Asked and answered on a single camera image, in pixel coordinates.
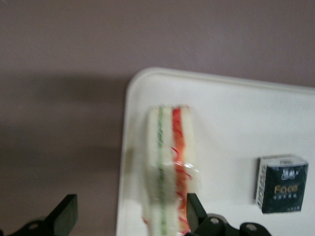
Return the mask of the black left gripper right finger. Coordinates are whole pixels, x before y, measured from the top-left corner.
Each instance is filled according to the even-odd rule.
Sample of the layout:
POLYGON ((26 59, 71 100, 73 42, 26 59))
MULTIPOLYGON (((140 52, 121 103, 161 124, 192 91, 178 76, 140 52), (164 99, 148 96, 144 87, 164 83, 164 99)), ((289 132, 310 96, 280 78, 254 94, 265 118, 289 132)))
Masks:
POLYGON ((232 227, 218 214, 207 213, 195 193, 187 194, 187 220, 190 232, 187 236, 269 236, 269 231, 254 222, 245 222, 232 227))

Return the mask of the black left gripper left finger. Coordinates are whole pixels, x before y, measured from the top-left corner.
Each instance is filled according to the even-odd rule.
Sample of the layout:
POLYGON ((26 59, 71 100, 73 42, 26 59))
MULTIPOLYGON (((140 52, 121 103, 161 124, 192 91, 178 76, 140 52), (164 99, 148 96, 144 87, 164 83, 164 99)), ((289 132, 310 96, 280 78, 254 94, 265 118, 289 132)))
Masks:
POLYGON ((68 236, 78 219, 78 199, 76 194, 68 194, 44 218, 26 223, 12 236, 68 236))

